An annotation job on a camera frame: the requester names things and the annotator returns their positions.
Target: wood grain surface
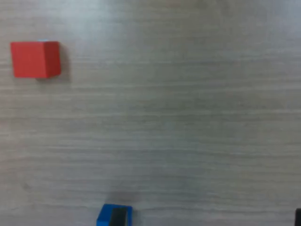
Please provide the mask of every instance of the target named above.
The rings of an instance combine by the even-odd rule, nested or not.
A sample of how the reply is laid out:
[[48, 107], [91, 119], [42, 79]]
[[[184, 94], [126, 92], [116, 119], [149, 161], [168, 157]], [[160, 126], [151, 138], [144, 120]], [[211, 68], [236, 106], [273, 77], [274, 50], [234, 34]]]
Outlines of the wood grain surface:
[[[0, 225], [292, 226], [301, 0], [1, 0]], [[62, 44], [14, 79], [9, 43]]]

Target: blue block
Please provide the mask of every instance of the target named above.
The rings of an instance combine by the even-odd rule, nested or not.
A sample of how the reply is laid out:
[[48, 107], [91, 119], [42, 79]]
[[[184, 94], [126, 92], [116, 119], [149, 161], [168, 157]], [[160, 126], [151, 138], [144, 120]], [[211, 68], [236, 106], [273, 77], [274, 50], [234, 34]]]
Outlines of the blue block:
[[132, 226], [132, 212], [131, 206], [122, 206], [115, 204], [104, 204], [102, 210], [96, 221], [96, 226], [109, 226], [111, 213], [114, 208], [126, 208], [127, 209], [127, 226]]

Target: table surface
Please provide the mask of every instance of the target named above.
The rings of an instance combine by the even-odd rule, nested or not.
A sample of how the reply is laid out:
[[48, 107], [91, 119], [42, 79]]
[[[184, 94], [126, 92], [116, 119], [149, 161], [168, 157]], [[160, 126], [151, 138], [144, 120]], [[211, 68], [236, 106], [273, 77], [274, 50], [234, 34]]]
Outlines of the table surface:
[[[293, 225], [301, 0], [2, 0], [0, 224]], [[14, 79], [9, 43], [63, 74]]]

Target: block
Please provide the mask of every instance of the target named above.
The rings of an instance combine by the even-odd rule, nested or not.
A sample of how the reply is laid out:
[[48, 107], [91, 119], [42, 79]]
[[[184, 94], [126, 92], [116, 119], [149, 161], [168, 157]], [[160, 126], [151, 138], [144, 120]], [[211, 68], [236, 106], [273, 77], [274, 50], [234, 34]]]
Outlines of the block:
[[132, 226], [131, 206], [104, 204], [96, 221], [96, 226]]
[[296, 209], [296, 212], [295, 212], [295, 226], [301, 226], [301, 209]]
[[57, 41], [12, 42], [10, 49], [16, 78], [45, 79], [61, 73]]

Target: red block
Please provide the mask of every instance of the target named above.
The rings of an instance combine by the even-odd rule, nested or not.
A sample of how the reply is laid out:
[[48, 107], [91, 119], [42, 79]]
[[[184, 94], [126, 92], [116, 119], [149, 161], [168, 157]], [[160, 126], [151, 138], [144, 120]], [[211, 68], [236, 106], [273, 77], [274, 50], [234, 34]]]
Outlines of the red block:
[[50, 78], [61, 73], [60, 47], [57, 41], [10, 43], [16, 78]]

